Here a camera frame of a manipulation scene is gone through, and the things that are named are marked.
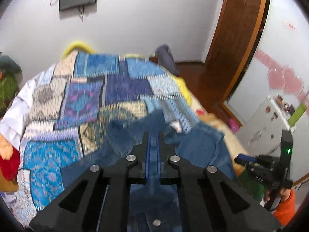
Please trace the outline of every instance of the wooden floor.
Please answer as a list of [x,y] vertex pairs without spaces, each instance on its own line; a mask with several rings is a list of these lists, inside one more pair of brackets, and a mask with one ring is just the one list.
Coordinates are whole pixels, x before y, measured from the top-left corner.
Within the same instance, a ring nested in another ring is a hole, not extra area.
[[177,63],[182,77],[188,89],[200,101],[201,105],[209,113],[214,113],[218,118],[228,124],[229,116],[219,106],[219,101],[228,86],[226,81],[220,81],[217,72],[208,71],[201,63],[182,64]]

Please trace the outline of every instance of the pink wall sticker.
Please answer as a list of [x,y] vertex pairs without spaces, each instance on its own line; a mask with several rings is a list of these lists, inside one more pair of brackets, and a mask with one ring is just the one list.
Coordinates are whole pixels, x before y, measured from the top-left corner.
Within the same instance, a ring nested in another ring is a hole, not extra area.
[[294,27],[294,25],[293,24],[291,24],[291,23],[289,23],[288,21],[284,21],[283,22],[283,27],[284,28],[287,28],[287,29],[290,29],[290,30],[295,30],[295,27]]
[[[258,59],[265,65],[268,71],[268,82],[270,89],[283,89],[285,94],[295,95],[299,102],[302,102],[306,93],[304,90],[304,82],[296,76],[291,67],[282,67],[278,62],[271,58],[267,53],[257,49],[254,58]],[[309,106],[309,99],[305,100],[305,104]]]

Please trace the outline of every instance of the hand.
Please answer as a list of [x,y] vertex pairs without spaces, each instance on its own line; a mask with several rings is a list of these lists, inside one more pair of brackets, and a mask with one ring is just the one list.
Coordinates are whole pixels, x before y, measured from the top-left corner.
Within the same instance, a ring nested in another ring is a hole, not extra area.
[[[282,188],[279,194],[281,196],[281,202],[285,202],[289,198],[291,190],[287,188]],[[265,189],[264,201],[268,202],[269,200],[270,200],[270,191],[268,189]]]

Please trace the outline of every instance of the patchwork quilt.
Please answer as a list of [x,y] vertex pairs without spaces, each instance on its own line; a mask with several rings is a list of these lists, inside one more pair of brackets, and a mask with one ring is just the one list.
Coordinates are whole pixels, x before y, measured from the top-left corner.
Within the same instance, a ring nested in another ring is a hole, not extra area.
[[157,109],[185,133],[199,122],[172,76],[152,62],[73,51],[57,63],[50,82],[33,94],[20,144],[15,217],[29,224],[64,190],[60,168],[98,150],[110,121]]

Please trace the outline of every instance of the denim jacket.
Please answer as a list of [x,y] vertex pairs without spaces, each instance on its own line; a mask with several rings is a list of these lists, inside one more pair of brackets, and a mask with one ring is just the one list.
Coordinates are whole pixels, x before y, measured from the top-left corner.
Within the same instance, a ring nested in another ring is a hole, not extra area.
[[[229,178],[235,177],[224,135],[201,122],[187,134],[178,134],[165,123],[159,110],[138,121],[112,121],[99,150],[61,169],[63,185],[71,184],[93,164],[109,166],[127,156],[134,145],[142,142],[145,131],[150,135],[149,176],[146,185],[131,185],[128,231],[181,232],[177,187],[159,183],[157,132],[163,131],[165,143],[174,144],[176,154],[193,165],[214,165]],[[160,225],[155,226],[154,220],[159,220]]]

